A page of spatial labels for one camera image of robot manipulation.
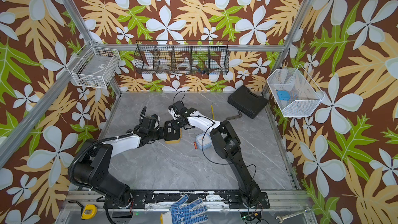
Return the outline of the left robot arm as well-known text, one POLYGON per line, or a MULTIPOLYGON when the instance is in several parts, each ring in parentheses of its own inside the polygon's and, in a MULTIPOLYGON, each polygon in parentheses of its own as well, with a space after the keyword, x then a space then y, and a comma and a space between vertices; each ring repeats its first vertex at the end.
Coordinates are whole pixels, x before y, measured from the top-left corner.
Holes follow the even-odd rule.
POLYGON ((68 168, 71 183, 104 195, 116 206, 128 206, 130 187, 109 173, 111 158, 163 139, 164 129, 159 120, 157 115, 140 117, 139 124, 125 135, 86 141, 68 168))

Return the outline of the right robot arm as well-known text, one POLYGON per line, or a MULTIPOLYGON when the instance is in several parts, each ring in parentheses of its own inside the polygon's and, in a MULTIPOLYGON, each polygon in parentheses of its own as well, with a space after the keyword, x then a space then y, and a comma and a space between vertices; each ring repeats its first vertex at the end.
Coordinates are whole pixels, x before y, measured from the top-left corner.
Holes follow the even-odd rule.
POLYGON ((223 122, 212 120, 194 108, 188 109, 182 101, 170 105, 168 110, 173 117, 172 126, 174 128, 181 129, 189 125, 210 136, 216 154, 226 160, 225 165, 231 167, 237 179, 242 202, 249 208, 254 207, 261 190, 247 169, 248 166, 241 153, 240 139, 232 125, 227 120, 223 122))

